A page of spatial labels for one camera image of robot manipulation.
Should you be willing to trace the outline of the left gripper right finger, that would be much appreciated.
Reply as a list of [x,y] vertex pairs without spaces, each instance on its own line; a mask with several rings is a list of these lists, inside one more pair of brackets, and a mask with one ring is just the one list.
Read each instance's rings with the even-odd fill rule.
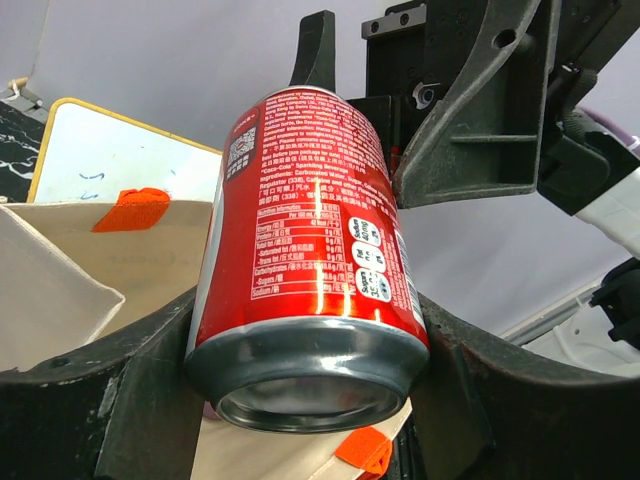
[[636,479],[639,382],[513,345],[422,297],[430,358],[411,395],[430,479]]

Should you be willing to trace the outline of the beige canvas bag orange handles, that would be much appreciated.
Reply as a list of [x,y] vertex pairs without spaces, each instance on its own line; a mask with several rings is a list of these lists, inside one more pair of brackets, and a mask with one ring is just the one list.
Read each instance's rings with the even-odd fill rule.
[[[173,201],[149,228],[98,233],[108,204],[1,209],[1,374],[26,372],[144,318],[197,282],[211,207]],[[325,435],[200,423],[188,479],[406,479],[408,411]]]

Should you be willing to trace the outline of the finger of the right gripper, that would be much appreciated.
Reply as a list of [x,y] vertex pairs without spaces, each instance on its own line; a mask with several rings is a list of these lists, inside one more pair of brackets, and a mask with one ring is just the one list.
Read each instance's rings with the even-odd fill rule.
[[290,86],[336,89],[335,14],[322,10],[299,22],[298,43]]
[[535,190],[560,12],[558,1],[488,2],[464,66],[394,174],[399,207]]

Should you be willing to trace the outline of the red cola can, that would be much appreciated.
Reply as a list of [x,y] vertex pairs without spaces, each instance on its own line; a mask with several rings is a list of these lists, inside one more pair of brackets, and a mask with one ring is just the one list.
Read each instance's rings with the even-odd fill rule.
[[185,370],[243,428],[326,433],[395,415],[429,339],[379,137],[328,90],[290,86],[233,125]]

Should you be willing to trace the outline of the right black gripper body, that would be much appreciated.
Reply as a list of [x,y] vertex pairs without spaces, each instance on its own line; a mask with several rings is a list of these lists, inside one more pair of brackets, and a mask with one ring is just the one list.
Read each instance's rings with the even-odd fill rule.
[[[409,1],[364,24],[366,95],[360,105],[374,112],[379,100],[389,101],[389,111],[374,112],[372,120],[392,148],[406,149],[450,89],[474,46],[488,2]],[[541,150],[582,146],[583,134],[573,113],[597,75],[597,68],[586,63],[586,51],[603,48],[604,27],[620,9],[616,1],[558,2],[561,12]]]

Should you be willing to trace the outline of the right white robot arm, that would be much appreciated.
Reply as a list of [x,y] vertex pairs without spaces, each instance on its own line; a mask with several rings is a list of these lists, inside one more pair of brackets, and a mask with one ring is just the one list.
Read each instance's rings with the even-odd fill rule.
[[590,305],[639,343],[639,142],[580,105],[638,30],[635,1],[406,1],[361,27],[399,205],[536,192],[630,259]]

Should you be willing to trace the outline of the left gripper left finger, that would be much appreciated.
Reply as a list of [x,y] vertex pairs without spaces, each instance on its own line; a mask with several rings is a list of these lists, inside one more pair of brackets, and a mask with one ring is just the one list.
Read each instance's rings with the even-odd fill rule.
[[194,298],[2,372],[2,478],[190,478],[203,410],[183,373]]

